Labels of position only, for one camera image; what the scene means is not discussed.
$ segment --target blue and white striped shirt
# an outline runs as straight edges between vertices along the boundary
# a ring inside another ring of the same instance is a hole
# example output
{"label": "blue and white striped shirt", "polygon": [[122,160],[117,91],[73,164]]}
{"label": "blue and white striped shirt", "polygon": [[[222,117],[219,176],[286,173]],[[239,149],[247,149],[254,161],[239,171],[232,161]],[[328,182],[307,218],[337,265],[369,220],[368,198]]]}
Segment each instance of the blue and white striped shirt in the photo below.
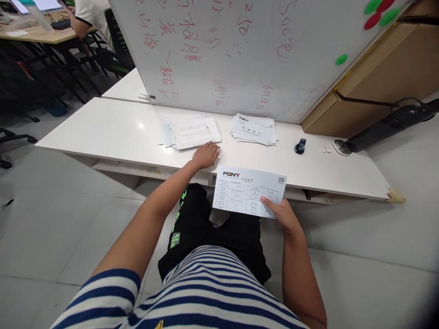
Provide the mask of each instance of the blue and white striped shirt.
{"label": "blue and white striped shirt", "polygon": [[230,250],[194,249],[134,310],[140,278],[108,270],[89,279],[51,328],[307,328]]}

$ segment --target black shorts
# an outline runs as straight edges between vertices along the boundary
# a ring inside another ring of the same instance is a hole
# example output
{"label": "black shorts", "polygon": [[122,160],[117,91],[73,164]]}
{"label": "black shorts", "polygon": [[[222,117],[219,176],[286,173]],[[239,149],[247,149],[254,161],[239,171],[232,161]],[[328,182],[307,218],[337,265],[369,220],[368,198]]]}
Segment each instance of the black shorts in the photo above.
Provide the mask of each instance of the black shorts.
{"label": "black shorts", "polygon": [[168,251],[159,260],[161,279],[196,247],[218,245],[232,251],[264,284],[271,272],[265,264],[261,245],[261,220],[242,213],[230,213],[227,221],[215,228],[209,221],[212,207],[200,184],[190,184],[180,198],[180,211],[169,236]]}

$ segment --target right hand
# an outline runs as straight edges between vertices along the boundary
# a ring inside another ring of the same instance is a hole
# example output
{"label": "right hand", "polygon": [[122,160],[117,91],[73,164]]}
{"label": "right hand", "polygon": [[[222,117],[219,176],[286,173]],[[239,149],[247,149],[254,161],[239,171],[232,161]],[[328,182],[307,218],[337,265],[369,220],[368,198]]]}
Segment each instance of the right hand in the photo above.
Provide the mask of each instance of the right hand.
{"label": "right hand", "polygon": [[278,220],[278,223],[284,232],[302,232],[302,227],[300,226],[300,223],[294,214],[293,209],[291,209],[287,199],[284,198],[282,202],[277,205],[270,199],[262,196],[261,202],[274,213],[274,217]]}
{"label": "right hand", "polygon": [[196,164],[197,169],[200,170],[213,165],[220,154],[220,148],[212,141],[201,145],[192,157],[192,161]]}

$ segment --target green logo on shorts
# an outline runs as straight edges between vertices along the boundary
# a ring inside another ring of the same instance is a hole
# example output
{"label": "green logo on shorts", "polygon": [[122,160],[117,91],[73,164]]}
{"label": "green logo on shorts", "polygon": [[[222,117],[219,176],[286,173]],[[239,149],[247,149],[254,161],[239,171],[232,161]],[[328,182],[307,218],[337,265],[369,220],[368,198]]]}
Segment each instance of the green logo on shorts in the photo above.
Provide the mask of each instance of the green logo on shorts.
{"label": "green logo on shorts", "polygon": [[174,233],[171,238],[171,248],[180,243],[180,233]]}

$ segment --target cardboard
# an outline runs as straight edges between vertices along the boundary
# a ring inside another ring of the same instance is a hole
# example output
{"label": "cardboard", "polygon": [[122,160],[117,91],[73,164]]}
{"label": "cardboard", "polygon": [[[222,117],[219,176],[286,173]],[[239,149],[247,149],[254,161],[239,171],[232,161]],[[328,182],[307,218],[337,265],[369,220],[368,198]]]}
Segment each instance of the cardboard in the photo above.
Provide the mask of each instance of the cardboard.
{"label": "cardboard", "polygon": [[439,26],[397,23],[337,87],[347,98],[394,103],[439,89]]}
{"label": "cardboard", "polygon": [[439,18],[438,0],[418,0],[412,4],[401,17],[435,17]]}
{"label": "cardboard", "polygon": [[330,92],[302,121],[306,133],[351,138],[387,116],[390,104],[342,99]]}

